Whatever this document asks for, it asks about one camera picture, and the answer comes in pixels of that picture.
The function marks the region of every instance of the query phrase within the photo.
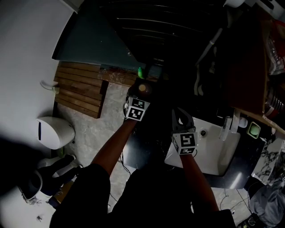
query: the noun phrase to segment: white sink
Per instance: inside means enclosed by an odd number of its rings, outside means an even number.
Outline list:
[[[198,146],[192,156],[203,173],[224,175],[235,153],[240,134],[229,132],[226,140],[222,141],[219,139],[222,127],[194,117],[193,120],[198,133]],[[205,136],[200,134],[203,130],[206,132]],[[173,143],[169,147],[164,162],[172,166],[183,167]]]

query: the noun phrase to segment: sink drain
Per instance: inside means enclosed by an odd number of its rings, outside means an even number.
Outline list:
[[[205,137],[205,136],[207,135],[207,132],[206,132],[205,130],[201,130],[201,131],[200,131],[200,135],[201,135],[202,137]]]

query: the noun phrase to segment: wrist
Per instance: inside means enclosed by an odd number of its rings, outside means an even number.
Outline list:
[[[179,156],[180,156],[181,161],[190,161],[190,162],[194,161],[192,154],[191,155],[179,155]]]
[[[135,126],[137,124],[137,120],[134,119],[127,119],[124,124]]]

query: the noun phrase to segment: forearm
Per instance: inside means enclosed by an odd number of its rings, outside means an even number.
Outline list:
[[[193,195],[194,212],[218,211],[213,191],[192,155],[180,156],[187,183]]]
[[[99,164],[111,175],[136,123],[132,119],[126,120],[96,154],[92,163]]]

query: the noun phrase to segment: black countertop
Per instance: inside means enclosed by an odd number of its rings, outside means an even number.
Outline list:
[[[173,106],[181,107],[193,117],[219,126],[224,123],[214,114],[217,105],[213,101],[209,101],[207,104],[205,101],[197,101],[197,97],[188,98],[188,102],[185,99],[179,101],[172,97],[173,93],[169,92],[169,87],[163,86],[162,88],[152,101],[143,120],[138,122],[123,150],[124,164],[133,168],[142,169],[148,165],[164,162],[171,143],[171,110]],[[265,126],[261,127],[261,134],[265,129],[268,130]],[[211,187],[241,189],[257,164],[265,142],[260,138],[254,139],[247,135],[246,128],[239,127],[238,132],[240,140],[225,174],[223,176],[205,174]]]

